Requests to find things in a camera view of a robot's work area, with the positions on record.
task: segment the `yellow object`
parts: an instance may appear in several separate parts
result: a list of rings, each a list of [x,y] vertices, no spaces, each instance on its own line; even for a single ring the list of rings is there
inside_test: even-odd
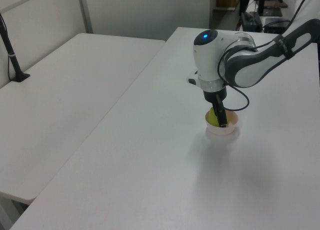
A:
[[[230,123],[230,119],[228,116],[226,116],[226,121],[227,121],[227,125],[229,125]],[[211,125],[215,126],[215,127],[219,127],[219,122],[218,122],[218,119],[217,119],[217,116],[215,115],[215,110],[214,108],[210,108],[210,111],[209,111],[209,114],[208,114],[208,117],[207,117],[207,122],[210,123]]]

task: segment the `white table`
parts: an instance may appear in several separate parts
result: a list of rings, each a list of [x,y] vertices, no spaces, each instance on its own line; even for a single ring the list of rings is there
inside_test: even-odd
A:
[[[79,34],[0,89],[0,195],[30,204],[163,44]]]
[[[258,4],[256,4],[255,2],[253,2],[254,0],[250,0],[249,1],[249,5],[246,9],[246,12],[258,12]],[[281,12],[282,12],[282,16],[261,16],[261,22],[262,22],[262,26],[265,25],[266,23],[266,18],[283,18],[283,19],[289,19],[291,20],[291,18],[294,16],[295,13],[295,4],[296,4],[296,0],[283,0],[288,7],[285,8],[281,8]]]
[[[245,89],[251,105],[219,137],[206,131],[210,104],[186,82],[201,31],[174,32],[12,230],[320,226],[317,46]],[[225,106],[245,103],[227,91]]]

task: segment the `bowl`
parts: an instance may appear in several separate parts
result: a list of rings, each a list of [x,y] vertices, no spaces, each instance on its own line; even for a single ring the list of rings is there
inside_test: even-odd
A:
[[[209,112],[205,114],[206,128],[209,130],[209,132],[215,135],[224,136],[224,135],[231,134],[235,130],[239,120],[238,115],[234,111],[228,111],[228,110],[225,111],[225,114],[230,119],[230,122],[227,127],[218,127],[218,126],[211,125],[207,121]]]

